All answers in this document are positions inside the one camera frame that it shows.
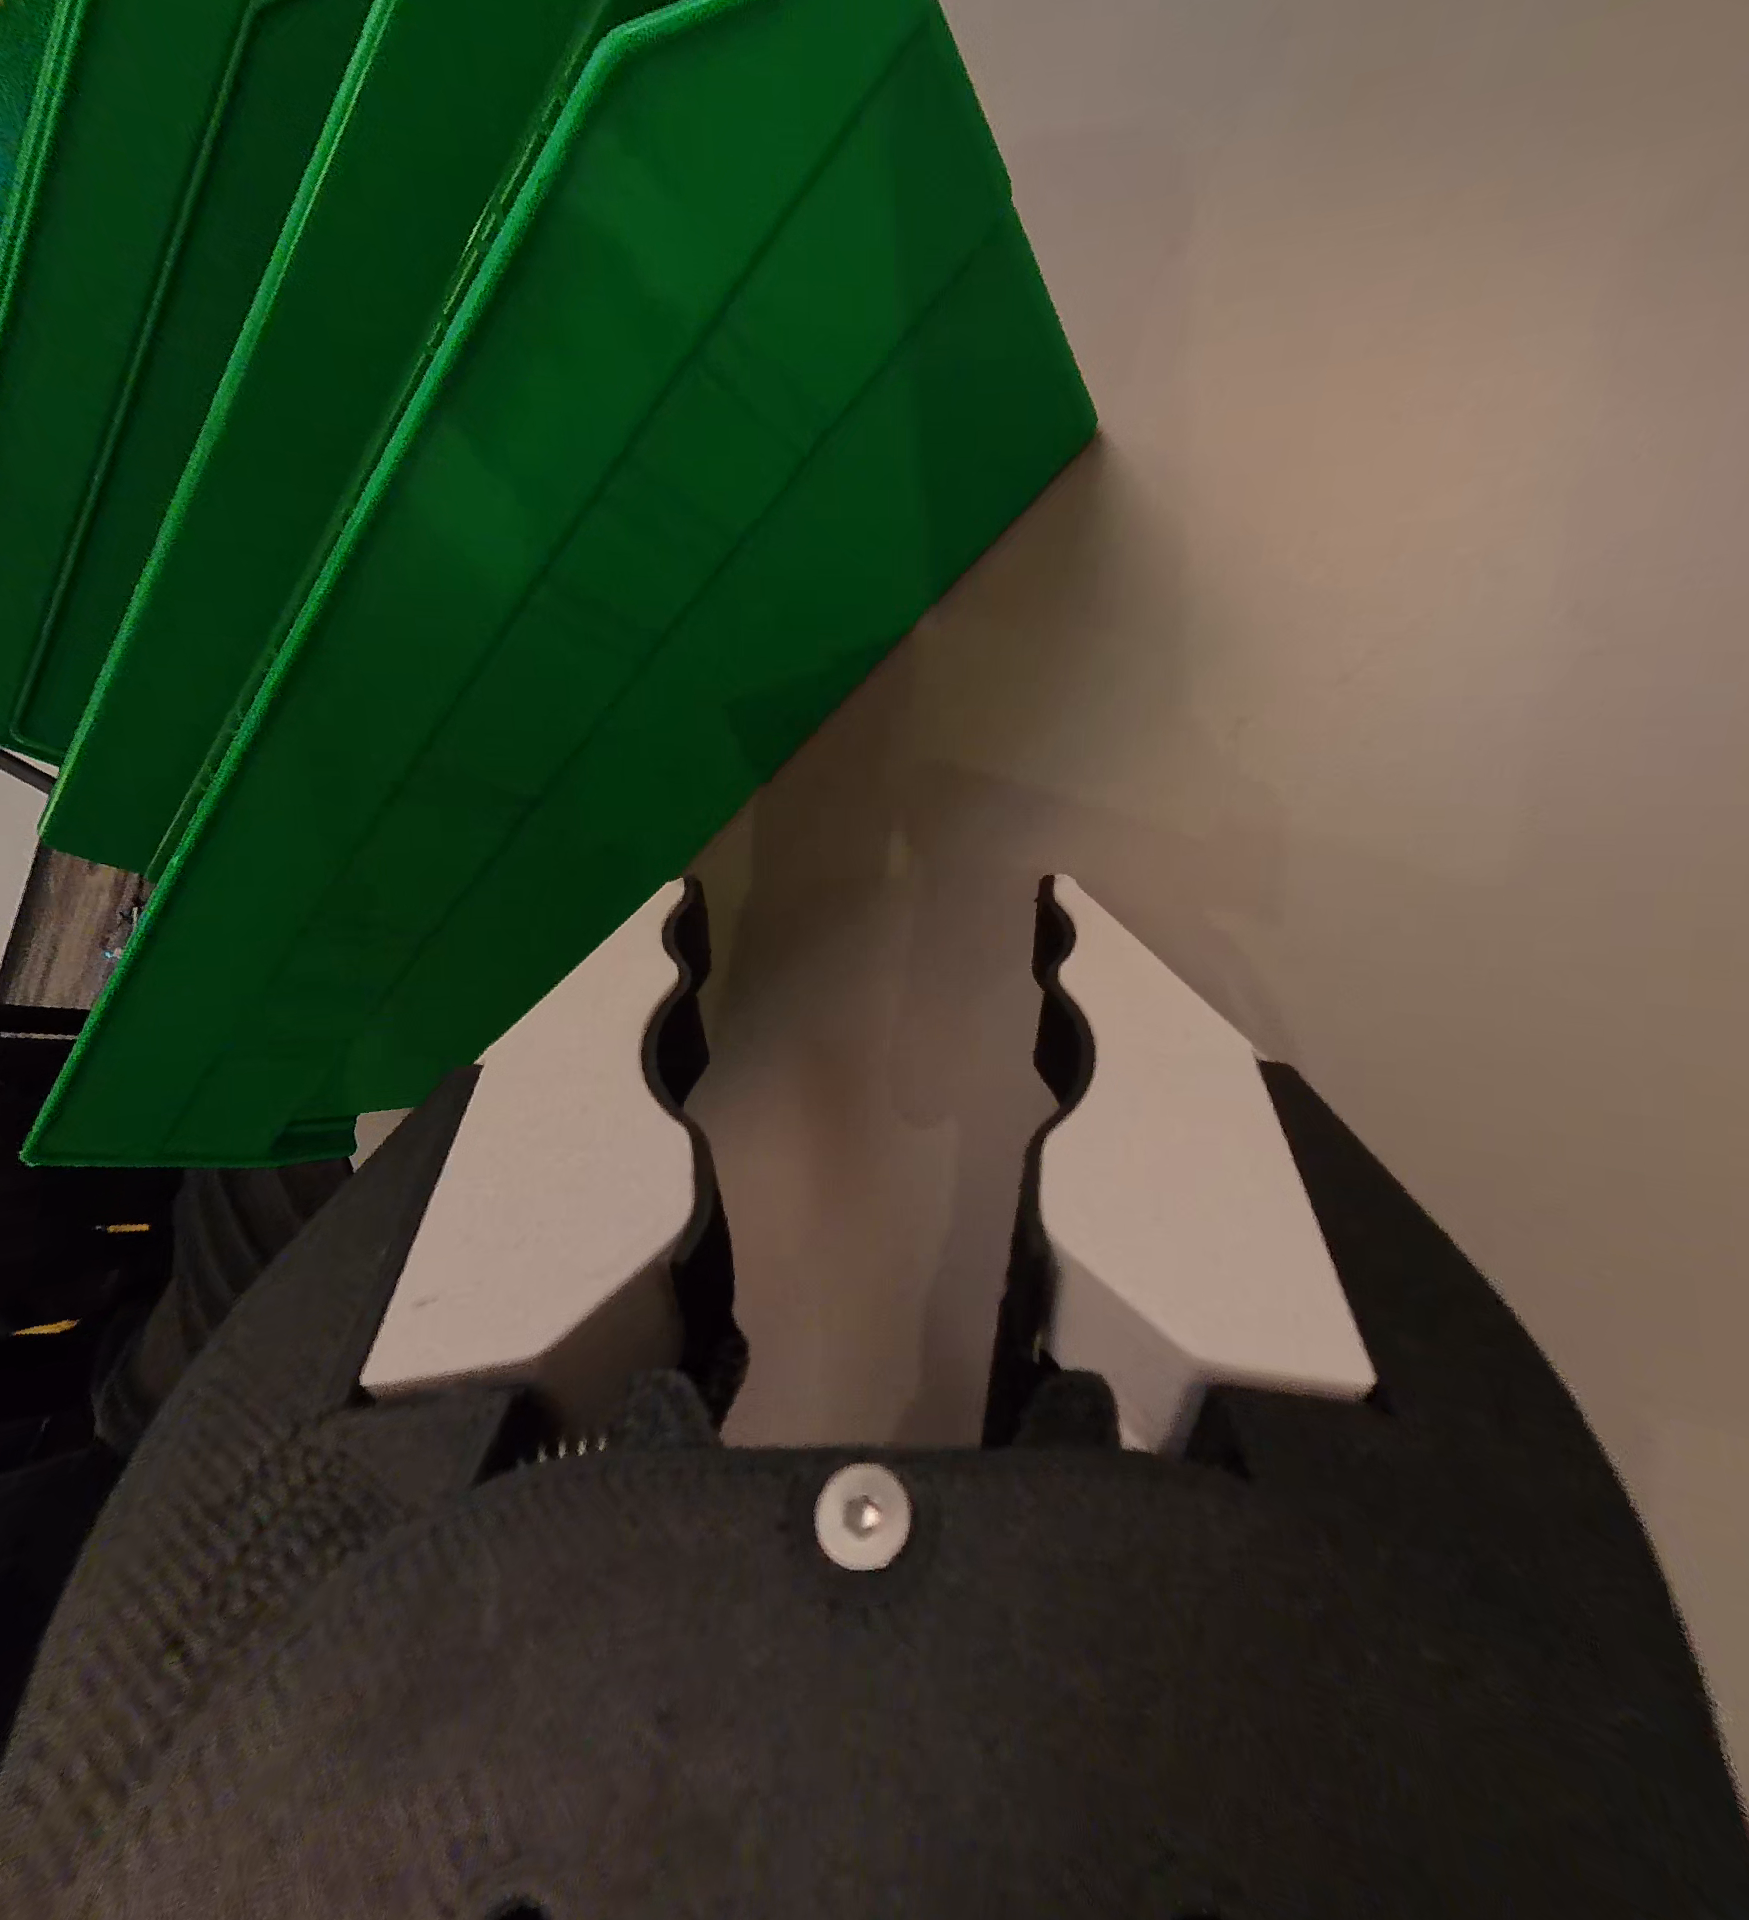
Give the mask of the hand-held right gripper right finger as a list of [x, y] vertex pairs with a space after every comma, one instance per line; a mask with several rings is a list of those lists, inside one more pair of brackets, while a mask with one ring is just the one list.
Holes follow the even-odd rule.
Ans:
[[1034, 1129], [1012, 1223], [1012, 1422], [1090, 1373], [1116, 1444], [1185, 1452], [1217, 1387], [1378, 1373], [1255, 1048], [1073, 877], [1038, 885]]

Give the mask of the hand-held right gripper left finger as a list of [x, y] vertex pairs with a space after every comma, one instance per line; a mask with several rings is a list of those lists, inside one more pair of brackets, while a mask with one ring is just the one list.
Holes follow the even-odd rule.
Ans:
[[360, 1375], [617, 1400], [689, 1352], [680, 1265], [712, 1223], [683, 1112], [706, 1068], [706, 899], [664, 882], [492, 1044]]

